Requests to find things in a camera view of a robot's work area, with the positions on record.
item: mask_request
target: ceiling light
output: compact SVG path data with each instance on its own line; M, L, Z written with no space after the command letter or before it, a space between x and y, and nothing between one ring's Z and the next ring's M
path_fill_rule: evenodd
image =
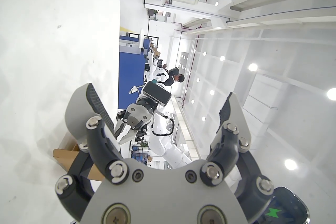
M294 170L297 169L297 164L295 161L293 161L292 159L287 159L285 160L285 166L288 170Z
M336 101L336 88L331 88L327 92L327 97L332 101Z
M258 70L258 65L256 65L255 63L250 64L249 70L255 72L256 70Z

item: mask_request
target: black jacket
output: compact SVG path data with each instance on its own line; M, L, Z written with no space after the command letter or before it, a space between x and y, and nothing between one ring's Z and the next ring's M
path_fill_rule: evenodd
M171 86L175 80L174 80L174 76L177 76L180 74L180 71L177 67L170 69L168 72L169 75L169 79L167 79L166 81L162 81L161 83L164 84L164 86Z

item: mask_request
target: green lightning logo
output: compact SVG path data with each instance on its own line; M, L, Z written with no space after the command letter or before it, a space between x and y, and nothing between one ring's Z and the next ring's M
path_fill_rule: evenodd
M269 209L269 210L270 210L270 212L266 213L266 215L271 216L271 217L275 217L275 218L279 218L276 213L281 212L281 210L277 210L277 209Z

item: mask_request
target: blue partition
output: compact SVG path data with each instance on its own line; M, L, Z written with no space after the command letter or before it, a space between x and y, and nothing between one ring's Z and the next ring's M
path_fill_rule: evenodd
M143 54L119 52L118 109L125 110L137 100L138 93L128 94L128 92L133 86L144 84L145 63Z

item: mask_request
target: brown cardboard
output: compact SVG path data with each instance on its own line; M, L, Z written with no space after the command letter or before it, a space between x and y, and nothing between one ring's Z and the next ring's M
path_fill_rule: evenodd
M53 151L53 156L60 164L63 165L63 168L68 171L78 153L79 148L77 145L75 145L73 147L73 150L55 149ZM102 181L104 179L104 176L102 175L102 173L100 173L97 166L93 165L88 178L90 180Z

